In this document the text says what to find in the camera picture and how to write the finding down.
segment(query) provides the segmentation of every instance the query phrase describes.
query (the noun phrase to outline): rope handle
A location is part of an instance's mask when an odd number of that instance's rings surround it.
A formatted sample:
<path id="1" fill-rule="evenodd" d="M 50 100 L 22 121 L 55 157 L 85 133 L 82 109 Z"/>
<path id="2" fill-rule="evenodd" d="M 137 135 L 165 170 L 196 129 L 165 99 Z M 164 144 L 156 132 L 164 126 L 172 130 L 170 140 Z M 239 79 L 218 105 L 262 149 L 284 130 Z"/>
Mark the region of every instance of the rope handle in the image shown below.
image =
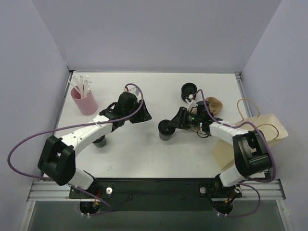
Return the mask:
<path id="1" fill-rule="evenodd" d="M 258 115 L 257 115 L 257 117 L 259 117 L 259 116 L 260 116 L 260 110 L 259 110 L 258 106 L 255 104 L 255 102 L 253 102 L 253 101 L 250 100 L 250 99 L 240 99 L 240 100 L 238 100 L 236 106 L 237 106 L 237 111 L 239 112 L 240 116 L 242 117 L 242 121 L 244 121 L 244 117 L 243 117 L 242 112 L 240 111 L 239 103 L 240 103 L 240 101 L 244 101 L 244 100 L 247 100 L 247 101 L 251 102 L 251 103 L 256 107 L 256 109 L 258 110 Z"/>
<path id="2" fill-rule="evenodd" d="M 274 139 L 276 139 L 276 138 L 279 136 L 279 131 L 278 131 L 278 129 L 277 129 L 274 125 L 272 125 L 272 124 L 261 124 L 261 125 L 257 126 L 257 128 L 259 128 L 260 126 L 263 126 L 263 125 L 270 125 L 270 126 L 272 126 L 273 128 L 276 129 L 276 131 L 277 131 L 277 136 L 276 136 Z"/>

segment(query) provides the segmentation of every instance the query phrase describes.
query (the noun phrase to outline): pink cup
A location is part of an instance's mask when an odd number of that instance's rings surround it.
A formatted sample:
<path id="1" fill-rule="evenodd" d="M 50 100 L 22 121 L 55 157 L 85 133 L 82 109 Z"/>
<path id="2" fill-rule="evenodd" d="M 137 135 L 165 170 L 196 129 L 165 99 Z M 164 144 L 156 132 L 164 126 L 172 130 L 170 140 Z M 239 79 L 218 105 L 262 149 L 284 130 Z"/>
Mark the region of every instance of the pink cup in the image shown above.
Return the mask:
<path id="1" fill-rule="evenodd" d="M 77 107 L 79 108 L 80 112 L 85 116 L 89 116 L 96 112 L 98 106 L 91 90 L 90 93 L 85 98 L 81 99 L 78 91 L 76 91 L 76 89 L 73 88 L 71 90 L 71 96 L 75 101 Z"/>

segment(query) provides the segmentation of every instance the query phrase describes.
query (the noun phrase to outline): white wall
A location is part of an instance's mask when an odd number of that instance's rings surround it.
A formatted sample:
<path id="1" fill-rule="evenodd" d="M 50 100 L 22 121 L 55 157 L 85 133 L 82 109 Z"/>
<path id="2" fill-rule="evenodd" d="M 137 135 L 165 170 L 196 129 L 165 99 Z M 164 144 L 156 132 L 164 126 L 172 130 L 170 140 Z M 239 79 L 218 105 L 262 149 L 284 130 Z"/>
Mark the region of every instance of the white wall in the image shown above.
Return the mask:
<path id="1" fill-rule="evenodd" d="M 0 31 L 0 230 L 15 231 L 32 179 L 8 167 L 8 152 L 23 138 L 54 127 L 69 73 L 31 0 L 2 1 Z M 38 174 L 45 139 L 18 149 L 13 165 Z"/>
<path id="2" fill-rule="evenodd" d="M 233 73 L 281 0 L 33 0 L 72 70 Z"/>
<path id="3" fill-rule="evenodd" d="M 246 94 L 289 137 L 274 150 L 294 230 L 308 226 L 308 1 L 283 0 L 243 70 Z"/>

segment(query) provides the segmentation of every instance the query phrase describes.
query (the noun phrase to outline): white table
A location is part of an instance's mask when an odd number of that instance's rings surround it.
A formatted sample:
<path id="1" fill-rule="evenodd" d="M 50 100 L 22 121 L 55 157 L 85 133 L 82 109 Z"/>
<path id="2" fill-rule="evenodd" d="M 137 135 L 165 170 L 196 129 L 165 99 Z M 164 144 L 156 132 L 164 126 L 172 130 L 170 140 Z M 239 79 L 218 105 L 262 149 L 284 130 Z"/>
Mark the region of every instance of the white table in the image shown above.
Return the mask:
<path id="1" fill-rule="evenodd" d="M 187 82 L 203 89 L 205 97 L 213 96 L 223 103 L 218 117 L 231 123 L 239 121 L 236 103 L 241 93 L 234 74 L 75 72 L 74 75 L 90 76 L 98 111 L 91 116 L 82 115 L 70 96 L 70 87 L 58 127 L 90 122 L 117 101 L 127 83 L 135 83 L 142 89 L 153 118 L 139 124 L 127 121 L 106 136 L 107 145 L 103 148 L 88 146 L 76 159 L 78 168 L 97 178 L 211 178 L 221 172 L 211 153 L 217 138 L 201 139 L 191 131 L 177 129 L 169 141 L 163 141 L 157 125 L 163 119 L 172 119 L 180 106 L 187 105 L 180 97 L 181 87 Z M 240 109 L 247 116 L 243 102 Z M 71 131 L 60 131 L 56 136 Z"/>

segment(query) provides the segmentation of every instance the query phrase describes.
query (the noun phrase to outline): paper bag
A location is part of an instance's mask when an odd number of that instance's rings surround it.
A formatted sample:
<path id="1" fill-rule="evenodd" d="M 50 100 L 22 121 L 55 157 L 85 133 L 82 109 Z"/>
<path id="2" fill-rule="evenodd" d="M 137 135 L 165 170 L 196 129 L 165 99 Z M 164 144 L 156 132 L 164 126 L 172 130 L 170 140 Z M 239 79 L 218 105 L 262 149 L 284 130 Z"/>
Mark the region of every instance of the paper bag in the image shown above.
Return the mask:
<path id="1" fill-rule="evenodd" d="M 259 109 L 256 106 L 259 115 L 244 119 L 242 113 L 239 110 L 239 107 L 237 108 L 242 117 L 242 120 L 237 122 L 235 125 L 240 125 L 241 123 L 245 121 L 252 122 L 263 132 L 264 137 L 269 144 L 269 147 L 276 145 L 283 138 L 286 138 L 288 136 L 288 132 L 286 131 L 284 126 L 280 123 L 280 121 L 274 114 L 260 115 Z M 250 131 L 254 130 L 254 128 L 248 124 L 243 125 L 241 128 L 250 130 Z M 220 169 L 226 170 L 230 168 L 231 166 L 233 166 L 234 151 L 233 151 L 232 145 L 228 144 L 227 142 L 223 140 L 219 140 L 214 146 L 212 153 Z"/>

